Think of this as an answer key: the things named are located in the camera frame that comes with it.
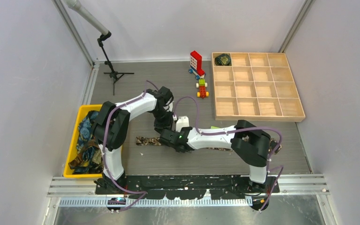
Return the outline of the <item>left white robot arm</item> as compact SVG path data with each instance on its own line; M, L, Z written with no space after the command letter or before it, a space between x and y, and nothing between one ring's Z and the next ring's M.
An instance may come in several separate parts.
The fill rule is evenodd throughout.
M147 89L126 102L103 103L92 126L92 135L98 142L103 159L104 187L120 194L125 188L125 170L122 166L121 147L128 134L132 119L151 113L154 129L161 133L173 125L173 94L167 87L159 90Z

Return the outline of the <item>red yellow toy block car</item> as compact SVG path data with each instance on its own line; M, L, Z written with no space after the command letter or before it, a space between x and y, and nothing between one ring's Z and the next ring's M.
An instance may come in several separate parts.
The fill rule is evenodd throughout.
M198 98L207 98L209 96L209 92L207 91L208 84L204 79L199 79L196 83L196 88L198 89L197 97Z

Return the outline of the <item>brown floral tie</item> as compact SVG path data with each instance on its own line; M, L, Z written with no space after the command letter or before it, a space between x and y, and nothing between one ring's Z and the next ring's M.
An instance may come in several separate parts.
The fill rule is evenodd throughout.
M280 152L280 150L282 149L282 145L279 145L278 148L276 150L274 150L276 148L278 144L278 141L276 139L271 138L270 140L270 144L269 144L269 153L274 153L274 154L278 154ZM162 146L162 144L159 142L159 137L142 137L142 136L137 136L136 137L136 145L138 146L148 146L148 145L152 145L152 146ZM213 147L209 147L207 148L209 150L220 150L220 151L233 151L232 149L228 149L228 148L213 148Z

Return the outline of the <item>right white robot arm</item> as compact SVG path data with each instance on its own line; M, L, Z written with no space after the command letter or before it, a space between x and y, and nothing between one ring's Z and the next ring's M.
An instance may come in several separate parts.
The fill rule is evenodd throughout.
M189 125L187 116L175 119L175 129L161 131L159 142L177 152L190 152L205 148L222 148L234 151L249 166L249 187L254 192L262 192L268 185L268 163L272 131L271 127L257 127L246 120L223 128L200 129Z

